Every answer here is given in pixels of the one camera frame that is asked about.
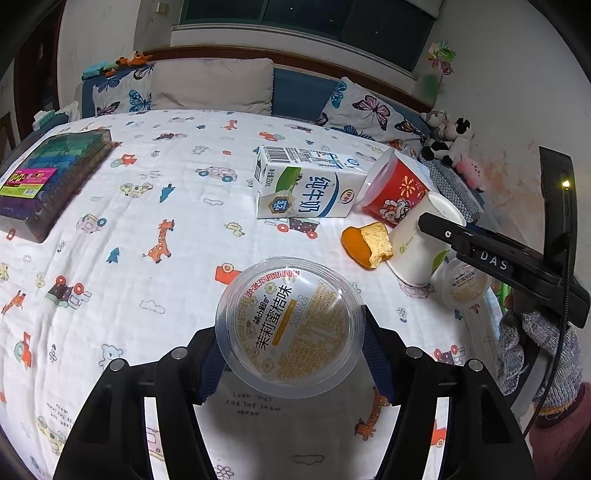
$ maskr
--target das logo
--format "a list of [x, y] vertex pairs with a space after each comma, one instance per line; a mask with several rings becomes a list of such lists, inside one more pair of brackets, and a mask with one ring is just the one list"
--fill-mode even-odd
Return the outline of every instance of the das logo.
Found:
[[510, 266], [507, 263], [507, 260], [502, 260], [500, 258], [497, 258], [495, 255], [491, 255], [486, 250], [483, 250], [480, 253], [480, 260], [487, 262], [489, 265], [493, 265], [494, 267], [498, 268], [499, 270], [503, 270], [503, 271], [507, 270]]

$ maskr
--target gray knit glove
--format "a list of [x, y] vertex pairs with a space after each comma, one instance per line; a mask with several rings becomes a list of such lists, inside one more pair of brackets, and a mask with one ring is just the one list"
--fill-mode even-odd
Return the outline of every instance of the gray knit glove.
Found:
[[[519, 344], [519, 333], [525, 332], [540, 347], [546, 350], [552, 357], [556, 355], [559, 330], [556, 325], [550, 323], [537, 311], [526, 313], [522, 321], [512, 310], [507, 310], [499, 324], [499, 358], [497, 382], [503, 395], [515, 391], [519, 382], [519, 375], [524, 368], [523, 348]], [[582, 369], [580, 364], [580, 348], [577, 335], [572, 326], [564, 336], [564, 345], [558, 370], [554, 382], [550, 387], [548, 396], [540, 414], [552, 416], [566, 410], [577, 397], [582, 381]], [[538, 405], [544, 394], [550, 370], [546, 374], [544, 382], [533, 398], [534, 405]]]
[[513, 310], [507, 310], [499, 323], [499, 357], [497, 359], [497, 384], [503, 395], [512, 394], [523, 370], [523, 347], [519, 344], [519, 332], [523, 331]]

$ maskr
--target stuffed toy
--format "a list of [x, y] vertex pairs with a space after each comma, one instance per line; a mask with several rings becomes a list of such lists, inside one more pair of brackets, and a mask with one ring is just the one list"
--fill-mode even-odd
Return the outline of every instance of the stuffed toy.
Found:
[[443, 132], [449, 124], [447, 112], [431, 110], [429, 113], [421, 113], [421, 118], [431, 128], [431, 137], [438, 141], [444, 141]]
[[472, 190], [485, 190], [485, 180], [480, 165], [472, 160], [467, 154], [462, 154], [459, 163], [456, 165], [456, 171], [464, 177], [466, 184]]
[[145, 56], [143, 53], [140, 53], [136, 50], [134, 58], [132, 58], [131, 60], [128, 60], [125, 57], [119, 57], [119, 60], [117, 60], [115, 64], [111, 64], [107, 68], [105, 68], [105, 75], [107, 77], [111, 77], [119, 70], [141, 67], [142, 65], [146, 65], [148, 63], [148, 60], [151, 58], [152, 55]]
[[441, 159], [441, 162], [445, 166], [455, 168], [462, 159], [462, 155], [470, 154], [470, 142], [474, 136], [470, 121], [458, 118], [453, 125], [446, 127], [443, 135], [450, 140], [453, 138], [453, 143], [449, 145], [447, 155]]
[[444, 140], [449, 140], [452, 142], [458, 137], [464, 137], [470, 140], [473, 137], [473, 133], [470, 128], [470, 121], [464, 117], [460, 117], [453, 125], [447, 123], [441, 134], [441, 137]]
[[438, 160], [444, 161], [443, 159], [449, 156], [450, 145], [452, 145], [451, 142], [438, 142], [430, 138], [427, 140], [425, 146], [421, 149], [421, 156], [425, 160], [433, 160], [436, 158]]

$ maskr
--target red paper cup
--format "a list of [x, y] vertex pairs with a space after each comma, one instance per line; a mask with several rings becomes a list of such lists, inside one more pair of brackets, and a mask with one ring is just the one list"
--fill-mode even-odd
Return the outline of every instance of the red paper cup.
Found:
[[420, 202], [429, 189], [395, 153], [375, 176], [360, 205], [392, 225]]

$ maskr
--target storage box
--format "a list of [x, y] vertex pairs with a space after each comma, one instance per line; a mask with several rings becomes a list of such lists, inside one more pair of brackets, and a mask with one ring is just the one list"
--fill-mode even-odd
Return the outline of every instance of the storage box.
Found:
[[0, 176], [0, 232], [6, 239], [42, 243], [68, 202], [109, 155], [105, 129], [64, 133], [44, 140]]

